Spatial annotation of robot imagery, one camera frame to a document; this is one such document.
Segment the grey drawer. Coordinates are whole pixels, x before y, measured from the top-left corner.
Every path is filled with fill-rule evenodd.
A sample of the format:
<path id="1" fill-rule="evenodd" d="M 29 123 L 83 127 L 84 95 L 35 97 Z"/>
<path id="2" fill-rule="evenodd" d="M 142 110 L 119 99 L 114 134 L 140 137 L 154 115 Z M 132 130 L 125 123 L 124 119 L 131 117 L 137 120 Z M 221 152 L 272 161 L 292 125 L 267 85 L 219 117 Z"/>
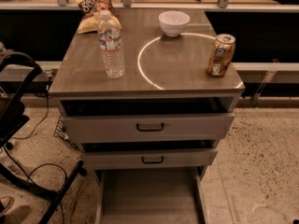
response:
<path id="1" fill-rule="evenodd" d="M 233 119 L 232 113 L 206 113 L 62 117 L 62 123 L 70 140 L 83 144 L 221 139 Z"/>
<path id="2" fill-rule="evenodd" d="M 95 224 L 208 224 L 196 167 L 104 171 Z"/>
<path id="3" fill-rule="evenodd" d="M 208 166 L 217 155 L 216 148 L 172 150 L 86 152 L 81 158 L 89 170 L 120 170 Z"/>

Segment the grey wooden drawer cabinet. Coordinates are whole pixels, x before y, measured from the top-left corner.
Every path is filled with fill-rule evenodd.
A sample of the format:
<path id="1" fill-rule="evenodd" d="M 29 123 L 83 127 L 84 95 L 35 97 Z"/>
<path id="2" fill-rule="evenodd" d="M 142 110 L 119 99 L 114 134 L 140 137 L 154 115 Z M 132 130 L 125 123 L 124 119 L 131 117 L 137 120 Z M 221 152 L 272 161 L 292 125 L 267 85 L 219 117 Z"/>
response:
<path id="1" fill-rule="evenodd" d="M 62 117 L 233 114 L 244 85 L 233 67 L 224 77 L 207 73 L 215 33 L 205 12 L 187 9 L 190 23 L 177 37 L 162 32 L 161 12 L 159 8 L 118 9 L 125 58 L 125 74 L 120 78 L 107 76 L 95 33 L 74 36 L 50 88 Z M 217 149 L 221 139 L 75 144 L 82 155 Z"/>

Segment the white ceramic bowl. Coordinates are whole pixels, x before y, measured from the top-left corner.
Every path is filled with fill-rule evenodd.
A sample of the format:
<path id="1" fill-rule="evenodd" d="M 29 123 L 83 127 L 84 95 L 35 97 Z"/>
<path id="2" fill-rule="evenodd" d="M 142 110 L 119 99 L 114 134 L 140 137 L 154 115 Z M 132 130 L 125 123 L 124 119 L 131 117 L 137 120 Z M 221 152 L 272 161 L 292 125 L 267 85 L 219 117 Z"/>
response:
<path id="1" fill-rule="evenodd" d="M 178 36 L 186 28 L 190 16 L 181 11 L 165 11 L 158 17 L 162 31 L 168 36 Z"/>

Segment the clear plastic water bottle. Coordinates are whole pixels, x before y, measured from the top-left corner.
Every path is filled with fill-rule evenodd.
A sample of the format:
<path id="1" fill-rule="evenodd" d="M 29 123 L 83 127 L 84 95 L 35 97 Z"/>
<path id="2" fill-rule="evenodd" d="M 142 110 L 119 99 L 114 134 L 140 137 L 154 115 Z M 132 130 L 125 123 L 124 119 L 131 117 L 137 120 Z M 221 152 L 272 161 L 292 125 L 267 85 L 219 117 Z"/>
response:
<path id="1" fill-rule="evenodd" d="M 122 77 L 125 74 L 125 63 L 121 26 L 109 10 L 100 12 L 97 33 L 107 75 L 110 78 Z"/>

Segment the golden soda can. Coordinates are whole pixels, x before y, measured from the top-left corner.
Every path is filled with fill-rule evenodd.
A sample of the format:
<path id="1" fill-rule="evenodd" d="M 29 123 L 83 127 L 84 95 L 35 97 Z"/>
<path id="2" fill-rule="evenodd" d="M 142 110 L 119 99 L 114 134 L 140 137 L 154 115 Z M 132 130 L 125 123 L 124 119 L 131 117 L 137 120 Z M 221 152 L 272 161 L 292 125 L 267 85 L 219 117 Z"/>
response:
<path id="1" fill-rule="evenodd" d="M 223 77 L 232 62 L 234 54 L 235 38 L 229 34 L 217 35 L 208 60 L 208 73 L 213 77 Z"/>

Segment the brown chip bag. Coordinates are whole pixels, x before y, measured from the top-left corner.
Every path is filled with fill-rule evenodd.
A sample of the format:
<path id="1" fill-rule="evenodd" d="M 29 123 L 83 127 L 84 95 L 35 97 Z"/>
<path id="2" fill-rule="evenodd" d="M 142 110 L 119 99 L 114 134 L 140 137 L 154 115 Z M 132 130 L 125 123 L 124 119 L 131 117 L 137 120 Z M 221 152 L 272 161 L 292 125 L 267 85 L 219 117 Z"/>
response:
<path id="1" fill-rule="evenodd" d="M 111 0 L 75 0 L 82 12 L 82 19 L 77 32 L 85 34 L 95 32 L 98 28 L 100 13 L 102 10 L 109 10 L 112 19 L 121 26 Z"/>

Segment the shoe tip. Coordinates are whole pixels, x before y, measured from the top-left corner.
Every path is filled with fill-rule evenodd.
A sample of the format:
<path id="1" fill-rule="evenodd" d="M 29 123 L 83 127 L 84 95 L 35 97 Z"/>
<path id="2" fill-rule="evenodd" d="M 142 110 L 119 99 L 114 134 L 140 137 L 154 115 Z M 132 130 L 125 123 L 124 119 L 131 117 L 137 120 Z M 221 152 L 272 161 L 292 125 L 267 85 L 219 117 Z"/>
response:
<path id="1" fill-rule="evenodd" d="M 14 198 L 5 196 L 0 198 L 0 217 L 2 217 L 14 204 Z"/>

